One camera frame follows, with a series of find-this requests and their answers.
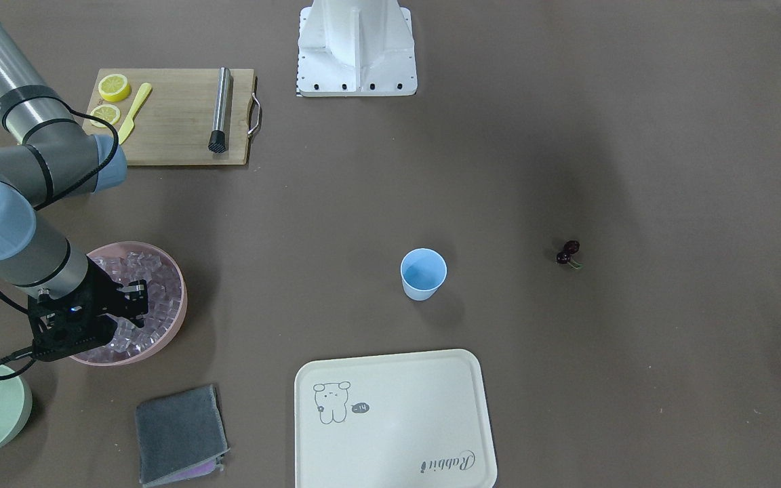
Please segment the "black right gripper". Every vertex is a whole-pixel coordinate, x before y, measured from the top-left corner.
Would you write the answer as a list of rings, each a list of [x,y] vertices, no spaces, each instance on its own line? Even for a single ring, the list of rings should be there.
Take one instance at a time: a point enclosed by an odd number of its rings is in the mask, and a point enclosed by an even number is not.
[[[77,288],[52,299],[28,298],[28,321],[32,331],[30,357],[52,362],[111,342],[117,322],[127,319],[139,329],[148,313],[148,282],[121,285],[111,280],[87,258],[87,274]]]

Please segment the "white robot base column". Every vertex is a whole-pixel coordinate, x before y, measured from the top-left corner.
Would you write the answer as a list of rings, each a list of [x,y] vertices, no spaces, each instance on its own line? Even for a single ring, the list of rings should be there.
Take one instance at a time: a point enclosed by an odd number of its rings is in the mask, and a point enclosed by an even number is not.
[[[412,96],[412,13],[397,1],[314,1],[298,16],[301,97]]]

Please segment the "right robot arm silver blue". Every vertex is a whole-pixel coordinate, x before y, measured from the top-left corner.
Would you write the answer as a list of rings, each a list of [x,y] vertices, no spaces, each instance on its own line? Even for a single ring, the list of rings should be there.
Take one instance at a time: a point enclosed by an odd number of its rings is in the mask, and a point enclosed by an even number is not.
[[[0,279],[27,297],[32,343],[14,354],[52,362],[108,345],[118,319],[148,312],[142,281],[122,285],[41,216],[66,197],[118,186],[127,161],[117,130],[89,135],[0,21]]]

